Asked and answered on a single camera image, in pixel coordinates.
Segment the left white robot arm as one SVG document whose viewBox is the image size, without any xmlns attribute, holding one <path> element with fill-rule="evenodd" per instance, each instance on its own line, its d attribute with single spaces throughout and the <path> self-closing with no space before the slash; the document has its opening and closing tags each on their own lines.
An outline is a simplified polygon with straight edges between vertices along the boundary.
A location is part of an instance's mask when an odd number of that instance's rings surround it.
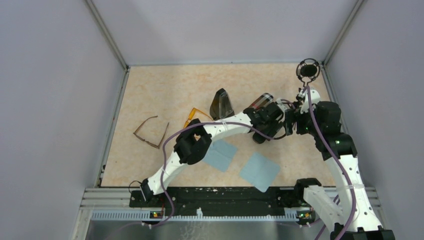
<svg viewBox="0 0 424 240">
<path fill-rule="evenodd" d="M 275 140 L 284 126 L 283 117 L 288 108 L 272 102 L 259 109 L 248 107 L 233 116 L 216 121 L 201 122 L 195 119 L 187 127 L 165 140 L 166 145 L 175 139 L 170 155 L 164 154 L 162 167 L 140 184 L 141 200 L 149 207 L 160 202 L 171 181 L 187 166 L 200 162 L 211 144 L 227 137 L 252 133 L 257 144 Z"/>
</svg>

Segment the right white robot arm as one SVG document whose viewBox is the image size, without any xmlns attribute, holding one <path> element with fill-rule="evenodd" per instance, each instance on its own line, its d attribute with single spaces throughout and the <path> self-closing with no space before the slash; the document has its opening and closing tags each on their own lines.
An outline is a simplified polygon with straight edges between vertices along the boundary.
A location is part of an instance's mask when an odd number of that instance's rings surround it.
<svg viewBox="0 0 424 240">
<path fill-rule="evenodd" d="M 360 171 L 358 152 L 350 135 L 341 131 L 341 109 L 322 101 L 310 87 L 300 91 L 303 103 L 286 111 L 286 121 L 296 123 L 297 134 L 313 136 L 334 179 L 339 203 L 326 194 L 316 178 L 296 181 L 293 200 L 308 204 L 318 214 L 332 240 L 393 240 L 392 230 L 384 228 L 370 203 Z"/>
</svg>

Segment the black textured glasses case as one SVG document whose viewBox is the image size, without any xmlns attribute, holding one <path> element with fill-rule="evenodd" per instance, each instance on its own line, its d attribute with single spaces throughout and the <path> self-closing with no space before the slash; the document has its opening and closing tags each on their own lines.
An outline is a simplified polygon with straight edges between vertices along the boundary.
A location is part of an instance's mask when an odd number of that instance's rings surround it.
<svg viewBox="0 0 424 240">
<path fill-rule="evenodd" d="M 272 128 L 264 128 L 260 130 L 260 133 L 255 132 L 252 135 L 252 140 L 257 144 L 263 144 L 265 141 L 270 141 L 276 134 L 276 131 Z"/>
</svg>

